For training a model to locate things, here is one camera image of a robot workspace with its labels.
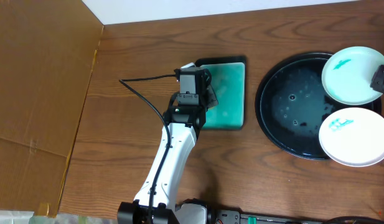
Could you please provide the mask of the green yellow scrub sponge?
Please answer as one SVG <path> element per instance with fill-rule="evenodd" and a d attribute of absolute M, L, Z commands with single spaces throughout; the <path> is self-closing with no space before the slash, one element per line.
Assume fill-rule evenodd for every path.
<path fill-rule="evenodd" d="M 194 63 L 189 63 L 187 65 L 184 65 L 181 68 L 189 68 L 189 67 L 197 67 L 197 66 Z M 205 72 L 205 91 L 203 95 L 200 96 L 199 106 L 203 106 L 207 110 L 209 108 L 213 108 L 214 106 L 218 105 L 217 96 L 211 85 L 212 74 L 207 68 L 203 68 L 203 67 L 197 67 L 197 68 L 202 68 Z"/>

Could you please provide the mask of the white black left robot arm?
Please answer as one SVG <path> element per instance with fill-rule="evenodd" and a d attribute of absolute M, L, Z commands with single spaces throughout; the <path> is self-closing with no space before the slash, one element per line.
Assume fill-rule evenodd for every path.
<path fill-rule="evenodd" d="M 118 223 L 210 223 L 205 205 L 184 203 L 176 197 L 187 158 L 206 122 L 206 112 L 217 105 L 208 69 L 180 68 L 173 77 L 180 84 L 167 110 L 159 113 L 162 138 L 149 174 L 133 202 L 120 204 Z"/>

